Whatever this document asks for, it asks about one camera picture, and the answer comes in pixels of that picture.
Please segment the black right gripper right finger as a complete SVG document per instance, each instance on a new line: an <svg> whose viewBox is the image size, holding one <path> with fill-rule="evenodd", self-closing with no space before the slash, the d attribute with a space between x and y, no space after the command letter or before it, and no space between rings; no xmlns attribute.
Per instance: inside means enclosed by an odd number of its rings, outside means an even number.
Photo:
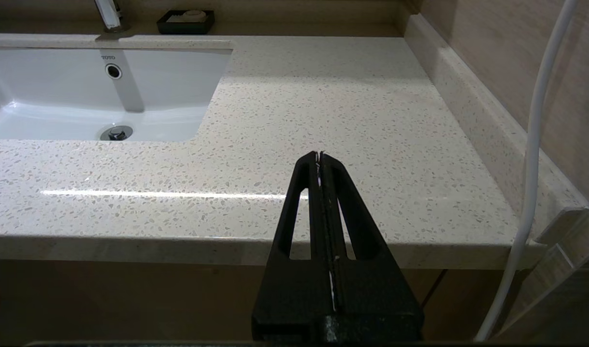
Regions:
<svg viewBox="0 0 589 347"><path fill-rule="evenodd" d="M423 311L345 166L320 156L334 311L323 340L421 340Z"/></svg>

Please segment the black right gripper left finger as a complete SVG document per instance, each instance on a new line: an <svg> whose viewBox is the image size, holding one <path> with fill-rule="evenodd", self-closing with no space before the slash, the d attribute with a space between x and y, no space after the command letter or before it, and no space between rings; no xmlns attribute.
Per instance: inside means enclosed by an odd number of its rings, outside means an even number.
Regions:
<svg viewBox="0 0 589 347"><path fill-rule="evenodd" d="M297 160L251 315L255 340L314 340L319 320L334 311L318 153ZM291 259L301 192L308 190L310 259Z"/></svg>

